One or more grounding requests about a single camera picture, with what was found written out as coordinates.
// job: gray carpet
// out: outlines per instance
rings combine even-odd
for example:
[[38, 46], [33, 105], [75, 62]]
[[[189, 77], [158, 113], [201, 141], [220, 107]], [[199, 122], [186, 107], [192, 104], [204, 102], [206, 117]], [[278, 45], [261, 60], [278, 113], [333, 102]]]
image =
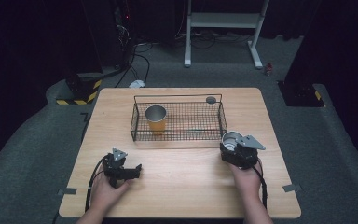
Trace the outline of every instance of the gray carpet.
[[[183, 66], [183, 45], [153, 45], [151, 49], [144, 45], [137, 51], [150, 62], [146, 81], [149, 88], [261, 90], [289, 175], [303, 189], [296, 193], [301, 217], [274, 219], [275, 223], [358, 223], [358, 153], [327, 90], [315, 85], [326, 107], [287, 107], [277, 85], [277, 80], [284, 80], [300, 43], [301, 39], [259, 39], [257, 49], [263, 63], [273, 65], [269, 77], [254, 68], [244, 41], [193, 48], [190, 68]], [[209, 44], [194, 41], [200, 48]], [[146, 61], [136, 57], [133, 67], [144, 79]], [[104, 79], [101, 89], [115, 87], [120, 78], [121, 74]], [[133, 80], [134, 74], [129, 72], [118, 86], [128, 88]], [[24, 122], [1, 151], [0, 223], [52, 223], [57, 214], [62, 200], [58, 192], [66, 188], [86, 125], [86, 116], [81, 113], [88, 113], [89, 118], [93, 109], [93, 104], [56, 105], [55, 99], [65, 94], [63, 80], [52, 86], [46, 94], [48, 104]], [[74, 217], [57, 217], [56, 223], [75, 221]]]

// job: table top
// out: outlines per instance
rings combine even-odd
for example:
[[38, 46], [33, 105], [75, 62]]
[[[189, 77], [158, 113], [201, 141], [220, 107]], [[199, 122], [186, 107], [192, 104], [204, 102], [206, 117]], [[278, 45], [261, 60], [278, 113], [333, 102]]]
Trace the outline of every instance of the table top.
[[63, 217], [84, 214], [88, 183], [98, 161], [115, 147], [128, 153], [125, 168], [142, 164], [141, 176], [109, 217], [241, 218], [241, 200], [232, 173], [221, 160], [219, 141], [133, 141], [134, 95], [222, 94], [227, 129], [252, 135], [268, 186], [271, 217], [296, 218], [301, 210], [269, 119], [256, 88], [102, 89], [60, 207]]

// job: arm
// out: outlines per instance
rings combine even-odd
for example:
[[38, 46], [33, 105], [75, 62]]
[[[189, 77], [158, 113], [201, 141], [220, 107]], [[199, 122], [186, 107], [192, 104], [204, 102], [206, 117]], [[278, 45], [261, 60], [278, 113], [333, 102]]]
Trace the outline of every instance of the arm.
[[[234, 174], [235, 186], [241, 195], [246, 223], [272, 223], [272, 219], [258, 195], [261, 183], [257, 173], [253, 169], [241, 170], [232, 164], [228, 166]], [[259, 162], [255, 168], [261, 173]]]
[[130, 187], [130, 183], [131, 180], [127, 180], [118, 189], [115, 189], [110, 186], [109, 180], [103, 172], [97, 175], [92, 184], [89, 210], [77, 221], [77, 224], [102, 223], [109, 210]]

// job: black wire basket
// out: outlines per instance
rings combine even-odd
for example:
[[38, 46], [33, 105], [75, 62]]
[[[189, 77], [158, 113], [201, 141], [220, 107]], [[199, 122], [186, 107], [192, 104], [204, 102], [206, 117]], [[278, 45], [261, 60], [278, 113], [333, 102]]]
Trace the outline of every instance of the black wire basket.
[[[136, 95], [131, 122], [133, 141], [220, 140], [227, 132], [222, 94]], [[165, 130], [151, 131], [145, 111], [151, 105], [167, 110]]]

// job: metal stand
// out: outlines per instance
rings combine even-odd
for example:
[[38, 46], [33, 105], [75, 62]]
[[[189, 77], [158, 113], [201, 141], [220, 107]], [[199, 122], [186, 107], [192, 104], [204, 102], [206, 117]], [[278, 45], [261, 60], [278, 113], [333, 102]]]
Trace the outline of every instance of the metal stand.
[[191, 28], [192, 27], [226, 27], [226, 28], [254, 28], [254, 39], [248, 42], [249, 50], [257, 69], [263, 68], [255, 45], [263, 25], [269, 0], [265, 0], [261, 13], [192, 13], [191, 0], [188, 0], [185, 67], [191, 66]]

